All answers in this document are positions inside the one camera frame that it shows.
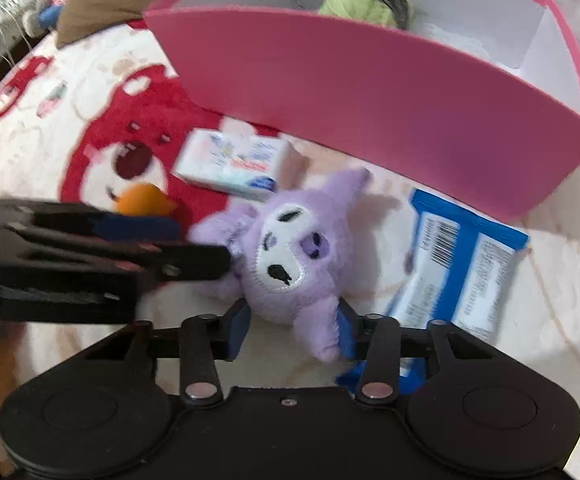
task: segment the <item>white tissue package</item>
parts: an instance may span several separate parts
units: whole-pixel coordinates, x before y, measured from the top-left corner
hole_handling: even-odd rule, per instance
[[[172,173],[191,184],[266,200],[277,190],[294,187],[301,166],[301,155],[285,139],[196,128]]]

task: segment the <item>white label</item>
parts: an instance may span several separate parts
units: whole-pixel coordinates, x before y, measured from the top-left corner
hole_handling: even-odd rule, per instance
[[[452,323],[481,340],[490,339],[497,320],[497,302],[514,253],[507,245],[479,234]]]
[[[452,263],[459,224],[442,216],[421,215],[412,275],[391,316],[405,328],[425,328],[441,294]],[[401,360],[401,375],[407,375],[410,360]]]

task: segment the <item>plush toy ear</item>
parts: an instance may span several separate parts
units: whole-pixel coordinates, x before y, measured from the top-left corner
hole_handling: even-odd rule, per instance
[[[322,191],[349,210],[355,205],[369,180],[370,172],[366,168],[337,171],[330,175]]]

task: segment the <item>barcode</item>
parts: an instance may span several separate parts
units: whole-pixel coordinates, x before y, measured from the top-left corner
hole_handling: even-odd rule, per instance
[[[430,259],[446,269],[450,268],[452,253],[456,244],[457,228],[444,222],[438,223],[435,244]]]

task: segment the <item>bear nose print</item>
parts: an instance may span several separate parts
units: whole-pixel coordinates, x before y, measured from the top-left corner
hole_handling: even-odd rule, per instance
[[[280,282],[284,282],[286,285],[290,285],[290,282],[292,281],[290,274],[288,274],[283,266],[280,265],[270,265],[268,267],[268,276],[275,280],[279,280]]]
[[[124,142],[115,157],[115,173],[122,179],[132,180],[148,169],[152,161],[150,148],[138,140]]]

